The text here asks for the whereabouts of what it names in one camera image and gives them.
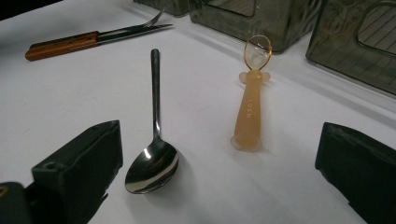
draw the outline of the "stainless steel spoon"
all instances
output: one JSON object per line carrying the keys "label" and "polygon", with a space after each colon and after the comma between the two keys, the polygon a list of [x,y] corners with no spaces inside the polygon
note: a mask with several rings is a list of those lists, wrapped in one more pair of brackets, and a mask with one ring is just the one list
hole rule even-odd
{"label": "stainless steel spoon", "polygon": [[153,140],[132,163],[125,178],[125,188],[144,194],[166,184],[178,166],[177,150],[160,135],[160,52],[151,51]]}

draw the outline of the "white surface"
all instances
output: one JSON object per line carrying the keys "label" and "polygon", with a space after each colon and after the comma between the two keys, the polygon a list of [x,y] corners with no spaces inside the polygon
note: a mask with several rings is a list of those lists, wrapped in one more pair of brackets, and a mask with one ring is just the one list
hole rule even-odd
{"label": "white surface", "polygon": [[[0,21],[0,182],[30,169],[87,128],[119,119],[124,166],[90,223],[348,223],[362,219],[314,167],[325,121],[396,147],[396,104],[309,64],[309,36],[264,68],[265,150],[230,144],[244,86],[244,43],[164,14],[172,30],[36,62],[33,43],[143,23],[158,10],[126,0],[65,0]],[[181,153],[177,174],[147,195],[126,172],[152,139],[149,53],[161,52],[162,134]]]}

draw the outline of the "translucent spoon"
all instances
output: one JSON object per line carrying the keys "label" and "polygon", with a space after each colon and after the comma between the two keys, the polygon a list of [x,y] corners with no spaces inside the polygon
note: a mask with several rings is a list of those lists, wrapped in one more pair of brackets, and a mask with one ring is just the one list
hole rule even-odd
{"label": "translucent spoon", "polygon": [[245,45],[244,60],[250,71],[239,75],[246,87],[231,139],[238,150],[256,151],[262,148],[260,88],[271,76],[260,70],[268,64],[271,55],[271,42],[265,35],[254,35]]}

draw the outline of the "spoon handle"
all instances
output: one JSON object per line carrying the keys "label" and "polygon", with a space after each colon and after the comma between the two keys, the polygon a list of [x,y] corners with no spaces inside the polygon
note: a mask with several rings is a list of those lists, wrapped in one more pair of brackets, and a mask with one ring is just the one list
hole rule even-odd
{"label": "spoon handle", "polygon": [[160,52],[151,51],[151,78],[152,78],[152,118],[154,139],[161,137],[160,132]]}
{"label": "spoon handle", "polygon": [[235,124],[232,145],[243,151],[256,151],[262,147],[262,112],[260,88],[269,79],[268,73],[251,70],[246,74],[246,88]]}

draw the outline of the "spoon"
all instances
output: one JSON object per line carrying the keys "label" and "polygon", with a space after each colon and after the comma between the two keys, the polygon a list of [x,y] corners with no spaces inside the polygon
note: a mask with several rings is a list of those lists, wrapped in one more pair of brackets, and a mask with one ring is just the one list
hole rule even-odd
{"label": "spoon", "polygon": [[160,135],[160,52],[151,51],[153,140],[134,160],[125,177],[125,188],[134,194],[149,193],[166,184],[178,166],[177,150]]}
{"label": "spoon", "polygon": [[239,75],[246,87],[231,139],[231,144],[238,150],[257,151],[262,148],[260,88],[271,76],[260,70],[268,64],[271,55],[271,41],[265,35],[254,35],[245,45],[244,59],[250,71]]}

